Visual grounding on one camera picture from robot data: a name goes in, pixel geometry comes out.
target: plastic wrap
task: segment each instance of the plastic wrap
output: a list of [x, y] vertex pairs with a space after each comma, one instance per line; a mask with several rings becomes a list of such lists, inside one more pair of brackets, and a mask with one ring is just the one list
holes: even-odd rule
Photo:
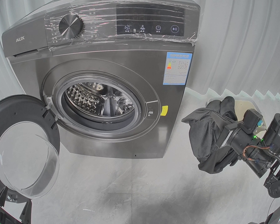
[[[118, 7], [129, 9], [132, 13], [118, 14]], [[77, 15], [83, 22], [82, 31], [71, 39], [64, 38], [59, 32], [59, 23], [67, 14]], [[51, 50], [74, 43], [116, 42], [133, 38], [195, 45], [199, 14], [200, 7], [192, 1], [191, 3], [188, 1], [177, 3], [153, 0], [114, 0], [70, 5], [60, 9], [57, 13], [56, 9], [53, 9], [52, 12], [45, 14], [47, 42]], [[126, 32], [119, 34], [118, 23], [124, 22], [127, 23]]]

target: white curtain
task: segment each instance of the white curtain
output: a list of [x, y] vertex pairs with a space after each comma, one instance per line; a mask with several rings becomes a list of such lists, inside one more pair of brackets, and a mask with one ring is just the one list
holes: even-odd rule
[[[0, 0], [0, 40], [13, 23], [52, 0]], [[280, 0], [194, 0], [201, 6], [187, 86], [200, 94], [280, 94]], [[22, 93], [0, 43], [0, 99]]]

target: orange wire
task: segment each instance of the orange wire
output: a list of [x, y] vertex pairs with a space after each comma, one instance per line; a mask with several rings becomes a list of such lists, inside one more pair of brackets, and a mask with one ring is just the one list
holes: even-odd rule
[[250, 147], [254, 147], [254, 148], [258, 148], [258, 149], [270, 149], [271, 147], [270, 146], [267, 146], [267, 147], [260, 147], [260, 146], [256, 146], [256, 145], [247, 145], [244, 150], [243, 150], [243, 156], [245, 159], [249, 160], [249, 161], [255, 161], [256, 159], [252, 159], [252, 158], [248, 158], [246, 157], [246, 150]]

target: door glass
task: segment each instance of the door glass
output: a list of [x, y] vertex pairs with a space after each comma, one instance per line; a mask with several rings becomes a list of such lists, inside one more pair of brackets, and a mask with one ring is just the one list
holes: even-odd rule
[[30, 199], [41, 197], [58, 171], [58, 152], [39, 125], [20, 122], [0, 137], [0, 179], [8, 188]]

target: door hinge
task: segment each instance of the door hinge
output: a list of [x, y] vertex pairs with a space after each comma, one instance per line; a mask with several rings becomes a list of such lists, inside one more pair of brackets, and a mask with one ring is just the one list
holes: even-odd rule
[[53, 103], [53, 99], [51, 96], [47, 96], [46, 98], [46, 103], [48, 104], [45, 108], [47, 110], [51, 109], [51, 111], [55, 114], [55, 121], [57, 121], [58, 119], [63, 119], [63, 117], [58, 113], [58, 111], [56, 110], [54, 103]]

